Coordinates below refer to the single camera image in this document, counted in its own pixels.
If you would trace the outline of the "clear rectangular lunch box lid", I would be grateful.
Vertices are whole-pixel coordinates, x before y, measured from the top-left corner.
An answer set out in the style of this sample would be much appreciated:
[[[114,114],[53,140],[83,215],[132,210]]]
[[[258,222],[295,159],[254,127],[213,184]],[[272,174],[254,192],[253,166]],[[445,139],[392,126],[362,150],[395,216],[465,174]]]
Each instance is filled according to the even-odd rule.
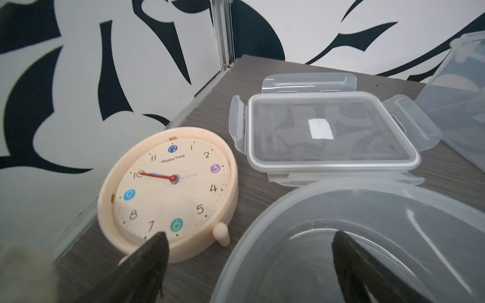
[[[412,171],[442,138],[411,98],[381,101],[350,73],[267,76],[248,101],[232,98],[229,133],[252,168],[294,187],[333,178],[422,184]]]

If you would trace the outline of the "tall rectangular clear lunch box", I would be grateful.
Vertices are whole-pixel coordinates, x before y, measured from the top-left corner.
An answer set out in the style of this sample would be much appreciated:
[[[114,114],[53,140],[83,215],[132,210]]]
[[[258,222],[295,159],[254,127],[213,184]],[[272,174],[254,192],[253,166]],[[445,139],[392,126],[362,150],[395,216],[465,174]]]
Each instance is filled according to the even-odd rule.
[[[464,34],[416,99],[442,141],[484,170],[484,32]]]

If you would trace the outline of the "round clear lunch box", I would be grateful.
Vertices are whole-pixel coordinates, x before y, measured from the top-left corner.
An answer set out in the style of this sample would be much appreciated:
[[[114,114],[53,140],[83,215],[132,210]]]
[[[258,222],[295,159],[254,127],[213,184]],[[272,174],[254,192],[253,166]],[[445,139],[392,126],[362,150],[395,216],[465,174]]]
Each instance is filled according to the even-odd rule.
[[[428,189],[336,179],[247,229],[212,302],[483,302],[484,213]]]

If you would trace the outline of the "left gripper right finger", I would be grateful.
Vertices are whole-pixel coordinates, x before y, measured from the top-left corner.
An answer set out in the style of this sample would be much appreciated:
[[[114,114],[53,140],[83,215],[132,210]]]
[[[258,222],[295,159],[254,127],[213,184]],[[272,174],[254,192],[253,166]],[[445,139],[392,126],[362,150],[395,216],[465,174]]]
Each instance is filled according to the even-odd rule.
[[[346,302],[429,302],[408,286],[351,236],[335,233],[333,263],[338,284]]]

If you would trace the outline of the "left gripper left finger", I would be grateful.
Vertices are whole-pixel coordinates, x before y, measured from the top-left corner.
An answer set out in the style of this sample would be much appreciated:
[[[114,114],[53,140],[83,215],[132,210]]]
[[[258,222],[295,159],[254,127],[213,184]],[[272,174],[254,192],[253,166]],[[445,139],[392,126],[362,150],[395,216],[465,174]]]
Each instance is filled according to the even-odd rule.
[[[169,243],[158,232],[76,302],[155,302],[169,261]]]

